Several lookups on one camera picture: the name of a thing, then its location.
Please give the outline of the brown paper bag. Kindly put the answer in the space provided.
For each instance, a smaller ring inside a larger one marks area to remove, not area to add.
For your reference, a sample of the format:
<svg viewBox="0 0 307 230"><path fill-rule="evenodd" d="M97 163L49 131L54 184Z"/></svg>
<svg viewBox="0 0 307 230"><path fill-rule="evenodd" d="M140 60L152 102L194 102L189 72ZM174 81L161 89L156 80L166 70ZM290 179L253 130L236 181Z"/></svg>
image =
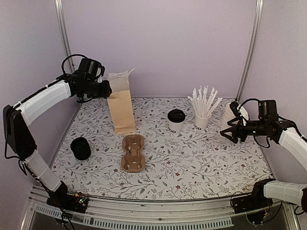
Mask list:
<svg viewBox="0 0 307 230"><path fill-rule="evenodd" d="M107 102L117 135L136 132L130 94L130 73L128 70L121 73L109 73L107 77L112 89Z"/></svg>

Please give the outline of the black cup lid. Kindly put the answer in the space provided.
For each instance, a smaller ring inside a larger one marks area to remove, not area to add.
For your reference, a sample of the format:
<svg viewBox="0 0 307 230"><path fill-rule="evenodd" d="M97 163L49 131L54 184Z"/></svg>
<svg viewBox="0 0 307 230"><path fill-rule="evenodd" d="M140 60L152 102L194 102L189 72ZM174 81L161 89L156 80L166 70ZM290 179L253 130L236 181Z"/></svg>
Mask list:
<svg viewBox="0 0 307 230"><path fill-rule="evenodd" d="M173 109L167 114L167 118L170 122L181 123L185 120L186 115L182 110Z"/></svg>

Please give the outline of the white paper coffee cup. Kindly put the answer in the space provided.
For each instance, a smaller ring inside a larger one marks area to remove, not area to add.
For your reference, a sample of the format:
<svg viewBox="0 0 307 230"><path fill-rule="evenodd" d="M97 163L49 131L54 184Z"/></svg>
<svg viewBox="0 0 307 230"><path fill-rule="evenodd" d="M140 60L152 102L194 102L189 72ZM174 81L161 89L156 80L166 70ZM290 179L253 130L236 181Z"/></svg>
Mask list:
<svg viewBox="0 0 307 230"><path fill-rule="evenodd" d="M179 134L183 127L184 122L172 122L168 120L168 127L172 134Z"/></svg>

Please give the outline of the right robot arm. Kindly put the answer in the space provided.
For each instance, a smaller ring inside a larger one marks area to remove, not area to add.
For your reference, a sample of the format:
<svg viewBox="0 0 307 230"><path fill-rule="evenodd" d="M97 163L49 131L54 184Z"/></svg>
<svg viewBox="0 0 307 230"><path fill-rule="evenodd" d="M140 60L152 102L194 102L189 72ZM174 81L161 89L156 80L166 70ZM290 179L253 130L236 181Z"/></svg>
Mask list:
<svg viewBox="0 0 307 230"><path fill-rule="evenodd" d="M238 143L247 137L266 137L277 147L264 152L275 178L255 182L250 195L230 201L235 213L248 212L271 206L277 199L297 205L307 211L307 139L296 123L278 115L275 100L257 100L258 119L249 120L242 105L236 101L226 108L235 116L227 122L228 128L220 134Z"/></svg>

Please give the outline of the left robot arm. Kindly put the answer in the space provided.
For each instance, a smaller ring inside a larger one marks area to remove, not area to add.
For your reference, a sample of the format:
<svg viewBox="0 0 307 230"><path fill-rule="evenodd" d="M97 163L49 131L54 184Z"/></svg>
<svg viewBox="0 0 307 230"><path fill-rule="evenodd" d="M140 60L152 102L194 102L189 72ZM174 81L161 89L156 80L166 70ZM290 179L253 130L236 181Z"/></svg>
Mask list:
<svg viewBox="0 0 307 230"><path fill-rule="evenodd" d="M68 188L39 154L29 127L47 110L70 97L77 96L84 103L84 96L91 100L111 95L109 81L98 80L103 77L105 67L99 61L84 55L81 58L79 67L72 74L63 71L50 84L14 106L7 105L3 108L5 148L13 150L21 170L31 173L61 208L67 208L71 204Z"/></svg>

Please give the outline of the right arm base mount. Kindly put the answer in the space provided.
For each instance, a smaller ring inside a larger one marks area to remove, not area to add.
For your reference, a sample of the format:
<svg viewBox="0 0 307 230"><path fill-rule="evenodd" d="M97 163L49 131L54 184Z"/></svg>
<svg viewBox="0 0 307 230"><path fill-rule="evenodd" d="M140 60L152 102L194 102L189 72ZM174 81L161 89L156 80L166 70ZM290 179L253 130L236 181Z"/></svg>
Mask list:
<svg viewBox="0 0 307 230"><path fill-rule="evenodd" d="M250 195L231 198L230 205L234 209L235 213L243 213L268 207L269 211L261 211L259 213L248 214L249 222L256 225L264 223L271 210L273 200L264 196L263 189L265 184L271 181L275 181L275 179L269 178L256 182Z"/></svg>

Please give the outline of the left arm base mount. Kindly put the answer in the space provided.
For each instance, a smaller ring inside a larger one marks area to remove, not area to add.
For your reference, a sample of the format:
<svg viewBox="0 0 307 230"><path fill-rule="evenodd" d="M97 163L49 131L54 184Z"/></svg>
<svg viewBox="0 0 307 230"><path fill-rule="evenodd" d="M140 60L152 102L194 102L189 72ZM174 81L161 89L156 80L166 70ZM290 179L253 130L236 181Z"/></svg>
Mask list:
<svg viewBox="0 0 307 230"><path fill-rule="evenodd" d="M81 192L75 194L68 193L68 187L61 181L56 191L46 188L48 193L47 204L63 210L85 213L88 206L88 196Z"/></svg>

